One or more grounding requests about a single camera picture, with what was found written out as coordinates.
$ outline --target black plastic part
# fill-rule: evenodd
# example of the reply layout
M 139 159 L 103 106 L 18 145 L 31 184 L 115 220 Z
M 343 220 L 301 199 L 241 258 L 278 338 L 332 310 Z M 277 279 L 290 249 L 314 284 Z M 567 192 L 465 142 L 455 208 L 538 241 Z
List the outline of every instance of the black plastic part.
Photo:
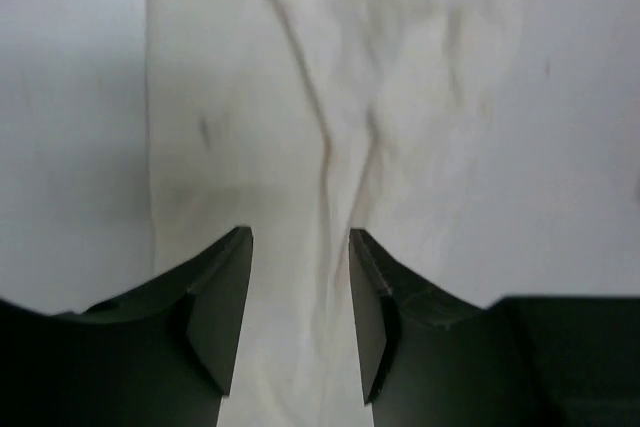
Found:
M 350 269 L 376 427 L 640 425 L 639 299 L 513 297 L 485 311 L 364 231 Z
M 0 302 L 0 425 L 215 426 L 251 271 L 248 228 L 84 314 Z

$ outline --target white cloth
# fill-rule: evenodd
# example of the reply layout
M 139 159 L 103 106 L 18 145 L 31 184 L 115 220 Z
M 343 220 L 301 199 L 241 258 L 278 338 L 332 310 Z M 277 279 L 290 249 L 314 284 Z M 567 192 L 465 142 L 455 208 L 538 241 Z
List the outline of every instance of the white cloth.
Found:
M 437 276 L 527 1 L 148 0 L 156 271 L 254 229 L 220 427 L 373 425 L 348 229 Z

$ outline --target white background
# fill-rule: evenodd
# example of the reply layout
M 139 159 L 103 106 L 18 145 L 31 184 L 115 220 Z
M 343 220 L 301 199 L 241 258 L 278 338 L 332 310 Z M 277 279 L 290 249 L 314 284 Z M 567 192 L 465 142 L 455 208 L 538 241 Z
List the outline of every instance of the white background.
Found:
M 144 0 L 0 0 L 0 297 L 83 309 L 152 273 Z
M 538 0 L 440 280 L 640 292 L 640 0 Z M 144 0 L 0 0 L 0 296 L 82 309 L 151 276 Z

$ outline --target wrinkled fabric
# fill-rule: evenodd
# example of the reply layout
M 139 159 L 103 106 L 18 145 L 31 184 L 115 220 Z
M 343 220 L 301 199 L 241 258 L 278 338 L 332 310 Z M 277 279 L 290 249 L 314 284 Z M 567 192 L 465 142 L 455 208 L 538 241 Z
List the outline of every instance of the wrinkled fabric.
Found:
M 219 426 L 373 425 L 345 249 L 437 277 L 530 0 L 148 0 L 156 271 L 254 229 Z

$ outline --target gray stain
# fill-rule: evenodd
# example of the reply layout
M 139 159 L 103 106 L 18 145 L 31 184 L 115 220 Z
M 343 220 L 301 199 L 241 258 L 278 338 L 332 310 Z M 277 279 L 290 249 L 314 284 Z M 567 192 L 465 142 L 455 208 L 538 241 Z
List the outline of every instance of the gray stain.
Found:
M 200 132 L 200 137 L 202 138 L 202 143 L 204 144 L 207 150 L 211 150 L 211 134 L 209 132 L 209 124 L 204 115 L 200 115 L 200 120 L 198 121 L 198 130 Z

